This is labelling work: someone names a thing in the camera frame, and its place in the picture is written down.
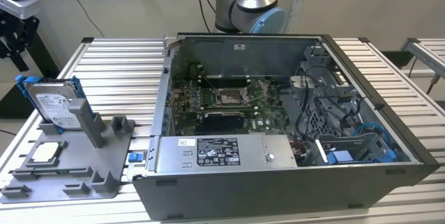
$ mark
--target aluminum workbench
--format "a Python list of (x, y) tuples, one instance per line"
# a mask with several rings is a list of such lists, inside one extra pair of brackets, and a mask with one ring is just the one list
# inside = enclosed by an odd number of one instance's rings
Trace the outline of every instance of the aluminum workbench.
[(407, 38), (402, 51), (409, 51), (445, 78), (445, 39)]
[[(346, 55), (387, 101), (413, 134), (445, 164), (445, 111), (370, 43), (335, 39)], [(93, 111), (104, 119), (125, 114), (136, 121), (129, 152), (148, 149), (163, 64), (161, 39), (95, 39), (78, 46), (60, 78), (81, 80)], [(0, 186), (9, 183), (40, 135), (33, 112), (0, 158)], [(127, 164), (119, 195), (107, 200), (0, 204), (0, 221), (24, 223), (119, 223), (149, 222), (149, 217), (128, 182), (136, 169)], [(193, 223), (445, 223), (445, 167), (417, 186), (390, 192), (370, 209), (355, 209), (282, 216), (205, 220)]]

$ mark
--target motherboard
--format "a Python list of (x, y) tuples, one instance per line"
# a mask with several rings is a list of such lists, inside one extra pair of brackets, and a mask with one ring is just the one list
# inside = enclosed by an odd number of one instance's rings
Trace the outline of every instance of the motherboard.
[(173, 89), (175, 135), (291, 135), (278, 87), (271, 79), (181, 81)]

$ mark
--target white wall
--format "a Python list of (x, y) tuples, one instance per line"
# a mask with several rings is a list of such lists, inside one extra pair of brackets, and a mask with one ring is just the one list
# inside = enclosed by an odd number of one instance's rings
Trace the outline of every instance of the white wall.
[[(204, 32), (197, 0), (80, 0), (107, 38), (161, 38), (167, 32)], [(213, 13), (204, 5), (208, 24)], [(279, 0), (290, 8), (292, 0)], [(64, 65), (80, 40), (100, 37), (74, 0), (42, 0), (38, 32), (57, 63)]]
[(445, 37), (445, 0), (303, 0), (288, 31), (367, 37), (380, 50), (399, 49), (407, 37)]

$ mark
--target power supply label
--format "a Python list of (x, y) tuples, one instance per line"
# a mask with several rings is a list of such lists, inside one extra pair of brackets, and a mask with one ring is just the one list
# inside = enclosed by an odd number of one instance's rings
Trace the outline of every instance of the power supply label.
[(197, 139), (197, 165), (232, 166), (240, 165), (236, 138)]

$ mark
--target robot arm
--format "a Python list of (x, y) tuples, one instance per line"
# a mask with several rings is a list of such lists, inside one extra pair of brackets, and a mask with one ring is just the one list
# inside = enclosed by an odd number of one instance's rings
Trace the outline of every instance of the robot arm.
[(279, 33), (284, 10), (278, 0), (216, 0), (215, 27), (224, 33)]

